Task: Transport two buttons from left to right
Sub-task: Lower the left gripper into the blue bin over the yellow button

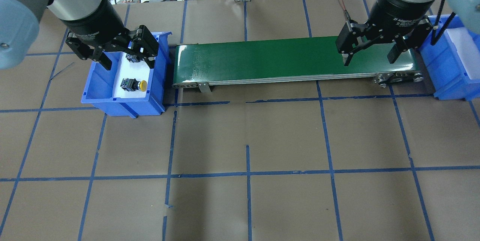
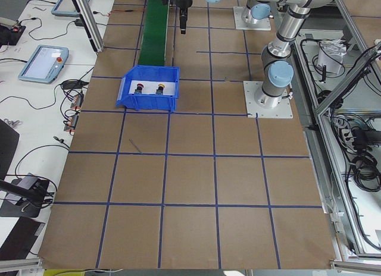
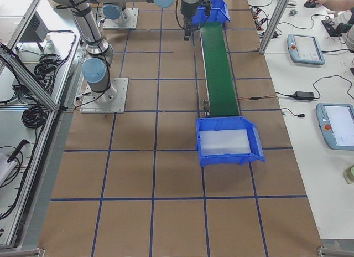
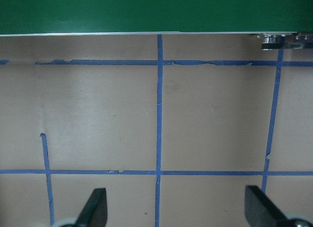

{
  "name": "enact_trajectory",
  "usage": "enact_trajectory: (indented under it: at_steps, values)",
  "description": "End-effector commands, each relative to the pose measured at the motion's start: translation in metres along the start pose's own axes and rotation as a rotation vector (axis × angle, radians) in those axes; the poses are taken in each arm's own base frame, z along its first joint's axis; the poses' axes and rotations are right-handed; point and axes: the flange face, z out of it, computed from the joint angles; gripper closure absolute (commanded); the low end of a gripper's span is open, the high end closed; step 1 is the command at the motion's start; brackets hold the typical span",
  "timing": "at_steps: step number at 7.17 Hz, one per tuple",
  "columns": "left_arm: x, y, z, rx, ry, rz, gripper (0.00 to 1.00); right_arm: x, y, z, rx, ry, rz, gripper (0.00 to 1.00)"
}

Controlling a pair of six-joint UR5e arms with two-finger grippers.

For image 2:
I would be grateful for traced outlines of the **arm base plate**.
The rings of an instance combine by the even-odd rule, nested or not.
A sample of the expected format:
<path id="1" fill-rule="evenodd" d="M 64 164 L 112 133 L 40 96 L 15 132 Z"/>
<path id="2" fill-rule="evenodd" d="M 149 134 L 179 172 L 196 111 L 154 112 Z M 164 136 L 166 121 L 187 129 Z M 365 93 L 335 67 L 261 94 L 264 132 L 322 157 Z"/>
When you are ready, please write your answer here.
<path id="1" fill-rule="evenodd" d="M 288 93 L 286 89 L 278 97 L 269 97 L 264 94 L 262 81 L 244 81 L 244 94 L 248 118 L 293 118 Z"/>
<path id="2" fill-rule="evenodd" d="M 257 4 L 252 8 L 233 7 L 235 29 L 270 31 L 270 6 Z"/>

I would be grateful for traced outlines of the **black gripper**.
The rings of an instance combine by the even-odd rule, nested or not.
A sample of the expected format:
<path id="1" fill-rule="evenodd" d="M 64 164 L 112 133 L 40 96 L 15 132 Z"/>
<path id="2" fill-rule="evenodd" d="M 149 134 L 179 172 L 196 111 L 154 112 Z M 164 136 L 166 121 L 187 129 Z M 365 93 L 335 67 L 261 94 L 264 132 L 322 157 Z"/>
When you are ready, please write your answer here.
<path id="1" fill-rule="evenodd" d="M 180 9 L 180 17 L 179 17 L 179 22 L 180 22 L 180 33 L 181 34 L 186 34 L 186 27 L 187 27 L 187 20 L 188 20 L 188 9 L 189 7 L 192 6 L 193 0 L 162 0 L 164 5 L 175 5 Z"/>

